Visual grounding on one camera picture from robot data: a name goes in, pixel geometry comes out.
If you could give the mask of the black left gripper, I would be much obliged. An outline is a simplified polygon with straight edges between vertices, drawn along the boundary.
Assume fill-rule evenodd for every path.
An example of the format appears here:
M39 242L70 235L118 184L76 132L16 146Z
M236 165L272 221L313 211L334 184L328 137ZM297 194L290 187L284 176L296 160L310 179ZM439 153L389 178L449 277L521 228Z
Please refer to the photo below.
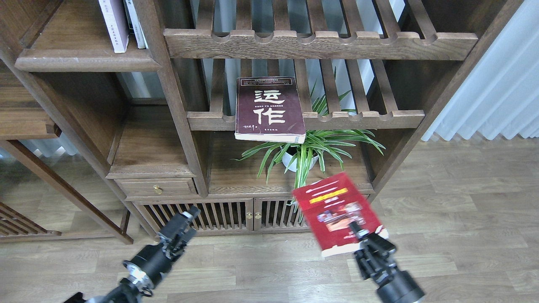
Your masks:
M129 276L123 278L123 295L152 295L160 282L179 260L187 243L195 236L191 223L200 214L200 209L192 206L188 211L177 213L159 233L160 243L146 245L131 260L124 260Z

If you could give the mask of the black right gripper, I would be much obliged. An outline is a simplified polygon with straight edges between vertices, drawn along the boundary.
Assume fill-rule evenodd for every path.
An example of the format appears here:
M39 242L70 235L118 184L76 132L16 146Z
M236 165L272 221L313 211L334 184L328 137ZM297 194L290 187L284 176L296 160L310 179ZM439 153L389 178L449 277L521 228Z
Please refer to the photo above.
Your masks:
M362 279L372 279L378 285L376 293L381 302L421 302L425 292L408 271L399 270L393 257L396 246L378 234L371 234L357 222L351 222L349 228L360 243L354 257Z

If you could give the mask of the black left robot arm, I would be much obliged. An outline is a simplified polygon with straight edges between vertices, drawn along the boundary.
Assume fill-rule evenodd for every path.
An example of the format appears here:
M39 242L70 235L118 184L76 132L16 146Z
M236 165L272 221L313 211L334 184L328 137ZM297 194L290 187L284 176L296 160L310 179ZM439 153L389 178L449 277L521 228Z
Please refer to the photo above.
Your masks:
M179 260L196 230L190 227L200 209L192 206L188 211L178 213L158 232L160 243L146 245L131 260L124 260L129 276L119 282L119 286L107 295L85 300L83 293L77 292L67 303L140 303L143 297L152 297L152 290L167 276L173 264Z

